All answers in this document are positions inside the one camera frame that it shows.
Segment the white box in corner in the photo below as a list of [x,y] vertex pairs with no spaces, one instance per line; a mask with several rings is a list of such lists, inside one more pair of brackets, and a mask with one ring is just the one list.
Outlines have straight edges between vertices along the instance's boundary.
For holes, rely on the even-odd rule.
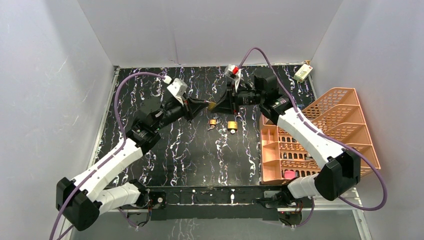
[[303,83],[306,78],[310,75],[311,71],[313,70],[313,67],[309,64],[304,63],[294,74],[293,78],[299,82]]

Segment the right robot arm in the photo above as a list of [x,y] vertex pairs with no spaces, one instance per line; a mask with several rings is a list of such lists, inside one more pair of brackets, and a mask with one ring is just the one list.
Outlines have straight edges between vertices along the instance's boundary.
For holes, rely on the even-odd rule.
[[239,106],[258,105],[261,113],[294,139],[312,156],[320,172],[300,176],[289,181],[282,192],[282,202],[295,207],[303,197],[322,196],[333,201],[353,188],[361,180],[361,158],[354,150],[328,140],[280,93],[278,78],[272,73],[257,70],[254,86],[236,90],[235,81],[229,80],[225,94],[218,103],[210,104],[213,113],[235,114]]

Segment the orange mesh file rack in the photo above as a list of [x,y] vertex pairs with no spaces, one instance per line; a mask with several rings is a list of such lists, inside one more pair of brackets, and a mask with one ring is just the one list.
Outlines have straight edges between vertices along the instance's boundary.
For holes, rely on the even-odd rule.
[[334,87],[302,110],[326,136],[363,154],[381,169],[364,113],[354,88]]

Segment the small brass padlock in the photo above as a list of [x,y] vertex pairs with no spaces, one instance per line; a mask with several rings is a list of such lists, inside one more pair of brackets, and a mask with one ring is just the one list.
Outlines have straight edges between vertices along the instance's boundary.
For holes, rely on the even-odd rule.
[[207,129],[207,131],[212,131],[212,130],[216,130],[218,127],[218,124],[220,123],[220,121],[216,118],[211,118],[208,122],[209,127]]
[[207,107],[207,109],[208,109],[209,111],[212,111],[212,110],[216,107],[216,105],[217,105],[217,103],[216,103],[216,102],[209,102],[209,103],[208,103],[208,107]]

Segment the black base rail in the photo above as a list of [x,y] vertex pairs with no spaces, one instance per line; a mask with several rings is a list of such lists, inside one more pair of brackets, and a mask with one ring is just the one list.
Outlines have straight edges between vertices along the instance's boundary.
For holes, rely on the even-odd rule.
[[300,222],[312,206],[285,185],[155,186],[149,189],[154,221],[174,219],[280,219]]

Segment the pink eraser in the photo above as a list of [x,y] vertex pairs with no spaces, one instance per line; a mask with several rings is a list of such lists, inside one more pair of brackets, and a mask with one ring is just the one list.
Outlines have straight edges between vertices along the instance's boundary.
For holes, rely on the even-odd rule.
[[298,174],[293,170],[285,170],[282,173],[282,176],[286,180],[292,180],[292,179],[295,179],[298,176]]

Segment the orange desk organizer tray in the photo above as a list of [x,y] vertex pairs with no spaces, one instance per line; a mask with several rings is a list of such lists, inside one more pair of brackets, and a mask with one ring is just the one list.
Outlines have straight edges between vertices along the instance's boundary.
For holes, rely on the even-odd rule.
[[306,177],[320,172],[309,153],[282,128],[264,115],[260,116],[261,183],[282,185],[294,179],[284,179],[283,172],[292,170],[297,177]]

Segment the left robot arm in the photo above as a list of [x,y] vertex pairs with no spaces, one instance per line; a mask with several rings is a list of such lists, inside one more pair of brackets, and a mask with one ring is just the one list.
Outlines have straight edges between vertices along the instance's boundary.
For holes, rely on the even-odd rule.
[[144,208],[151,202],[148,189],[138,180],[106,189],[124,169],[148,153],[161,139],[159,131],[183,118],[191,121],[209,106],[206,100],[183,96],[163,103],[145,102],[118,144],[83,173],[56,184],[56,209],[78,231],[91,227],[98,217],[125,205]]

